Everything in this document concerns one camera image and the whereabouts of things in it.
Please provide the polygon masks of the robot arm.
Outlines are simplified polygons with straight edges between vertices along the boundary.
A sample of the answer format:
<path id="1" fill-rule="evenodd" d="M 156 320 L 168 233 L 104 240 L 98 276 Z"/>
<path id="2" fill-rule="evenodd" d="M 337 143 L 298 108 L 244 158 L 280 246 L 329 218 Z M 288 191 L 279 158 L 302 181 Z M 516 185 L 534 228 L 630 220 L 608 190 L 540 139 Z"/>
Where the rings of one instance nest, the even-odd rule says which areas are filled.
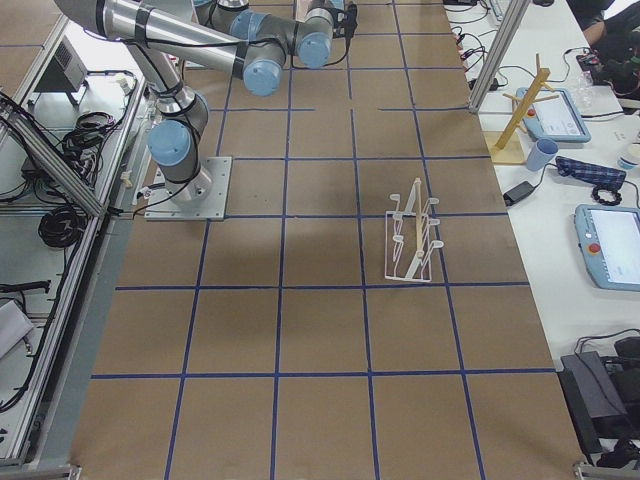
<path id="1" fill-rule="evenodd" d="M 318 69 L 331 55 L 339 5 L 313 1 L 302 20 L 257 12 L 246 1 L 193 1 L 188 18 L 149 1 L 60 1 L 60 11 L 88 32 L 126 46 L 157 98 L 161 116 L 147 145 L 170 201 L 184 208 L 213 185 L 199 157 L 208 123 L 204 98 L 190 88 L 175 59 L 225 72 L 256 96 L 280 85 L 290 57 Z"/>

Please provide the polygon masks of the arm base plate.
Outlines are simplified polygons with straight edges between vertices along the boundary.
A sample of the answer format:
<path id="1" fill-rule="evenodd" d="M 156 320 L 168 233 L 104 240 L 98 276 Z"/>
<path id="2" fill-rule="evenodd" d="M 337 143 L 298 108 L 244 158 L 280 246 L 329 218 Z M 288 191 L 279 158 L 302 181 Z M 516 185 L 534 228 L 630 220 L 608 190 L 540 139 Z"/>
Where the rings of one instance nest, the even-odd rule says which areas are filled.
<path id="1" fill-rule="evenodd" d="M 204 158 L 199 174 L 182 189 L 181 185 L 167 183 L 157 167 L 154 180 L 162 186 L 151 191 L 144 217 L 150 221 L 222 221 L 231 170 L 230 156 Z"/>

